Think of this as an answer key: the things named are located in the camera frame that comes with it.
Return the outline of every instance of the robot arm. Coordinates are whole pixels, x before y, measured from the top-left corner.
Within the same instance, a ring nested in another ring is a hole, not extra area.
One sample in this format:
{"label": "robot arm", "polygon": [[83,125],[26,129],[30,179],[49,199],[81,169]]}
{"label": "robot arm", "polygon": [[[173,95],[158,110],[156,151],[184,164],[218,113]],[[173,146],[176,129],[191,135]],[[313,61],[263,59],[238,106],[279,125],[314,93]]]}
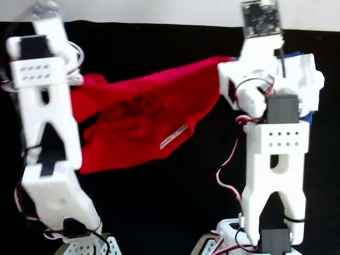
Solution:
{"label": "robot arm", "polygon": [[[96,246],[101,254],[102,223],[74,172],[82,157],[69,85],[83,81],[78,52],[67,40],[58,6],[36,4],[32,15],[37,35],[12,37],[6,44],[28,151],[21,185],[46,233],[87,247],[88,254]],[[61,153],[54,146],[41,146],[48,129],[61,141]]]}
{"label": "robot arm", "polygon": [[[301,118],[318,110],[325,79],[316,70],[312,54],[288,58],[284,66],[274,56],[284,43],[276,1],[243,2],[242,8],[245,42],[241,57],[218,65],[220,93],[234,110],[246,112],[253,120],[244,126],[246,186],[243,214],[236,222],[245,233],[239,234],[239,240],[258,247],[259,253],[296,254],[291,245],[300,244],[304,234],[303,169],[310,126]],[[271,155],[279,159],[274,168],[270,167]],[[273,192],[279,193],[285,207],[287,229],[259,226]],[[226,247],[236,245],[234,222],[218,224]],[[233,254],[248,253],[238,249]]]}

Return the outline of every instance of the white tag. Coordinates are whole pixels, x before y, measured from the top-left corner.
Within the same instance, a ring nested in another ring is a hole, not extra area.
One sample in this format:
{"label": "white tag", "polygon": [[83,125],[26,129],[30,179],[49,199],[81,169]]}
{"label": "white tag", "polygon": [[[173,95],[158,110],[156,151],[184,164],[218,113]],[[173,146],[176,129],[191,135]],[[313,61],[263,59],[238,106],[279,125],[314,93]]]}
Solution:
{"label": "white tag", "polygon": [[175,133],[167,137],[163,142],[160,143],[159,148],[162,150],[165,146],[167,146],[172,140],[178,137],[184,130],[186,130],[188,125],[184,124],[181,126]]}

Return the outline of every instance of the black background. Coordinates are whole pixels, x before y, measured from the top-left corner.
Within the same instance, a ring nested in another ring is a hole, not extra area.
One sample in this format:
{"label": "black background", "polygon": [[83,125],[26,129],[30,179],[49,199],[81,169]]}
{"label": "black background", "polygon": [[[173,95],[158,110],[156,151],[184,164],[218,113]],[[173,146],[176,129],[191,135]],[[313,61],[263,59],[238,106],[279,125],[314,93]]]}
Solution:
{"label": "black background", "polygon": [[[7,25],[0,23],[1,33]],[[111,82],[211,56],[239,56],[243,43],[241,28],[86,21],[65,26],[69,39],[86,54],[82,73],[102,73]],[[16,31],[16,35],[29,34],[29,24]],[[285,42],[287,54],[314,53],[317,69],[326,78],[306,156],[307,221],[304,242],[297,249],[307,255],[340,254],[340,33],[288,30]],[[0,105],[4,244],[14,254],[53,254],[60,242],[30,231],[16,211],[19,125],[11,99],[3,91]],[[190,254],[201,235],[220,220],[237,216],[234,196],[215,182],[216,169],[229,156],[236,138],[236,114],[221,98],[198,123],[194,136],[167,159],[79,176],[102,217],[103,231],[116,237],[123,254]],[[242,191],[244,137],[240,144],[222,181]]]}

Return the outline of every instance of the red t-shirt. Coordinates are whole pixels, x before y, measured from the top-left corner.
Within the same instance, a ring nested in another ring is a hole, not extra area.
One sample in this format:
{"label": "red t-shirt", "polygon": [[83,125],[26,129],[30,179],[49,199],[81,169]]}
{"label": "red t-shirt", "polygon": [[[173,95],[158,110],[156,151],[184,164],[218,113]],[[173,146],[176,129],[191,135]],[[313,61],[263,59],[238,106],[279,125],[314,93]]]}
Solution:
{"label": "red t-shirt", "polygon": [[88,74],[71,92],[78,123],[98,114],[83,132],[82,174],[166,158],[194,133],[196,123],[219,98],[217,64],[212,57],[137,79],[109,83]]}

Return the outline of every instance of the circuit board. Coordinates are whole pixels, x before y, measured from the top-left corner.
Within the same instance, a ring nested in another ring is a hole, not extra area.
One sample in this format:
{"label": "circuit board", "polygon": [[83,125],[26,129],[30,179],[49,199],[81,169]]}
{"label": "circuit board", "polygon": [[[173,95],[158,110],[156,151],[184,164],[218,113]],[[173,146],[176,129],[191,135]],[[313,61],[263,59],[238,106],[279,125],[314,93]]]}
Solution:
{"label": "circuit board", "polygon": [[244,36],[253,38],[282,33],[278,4],[263,5],[261,0],[243,2]]}

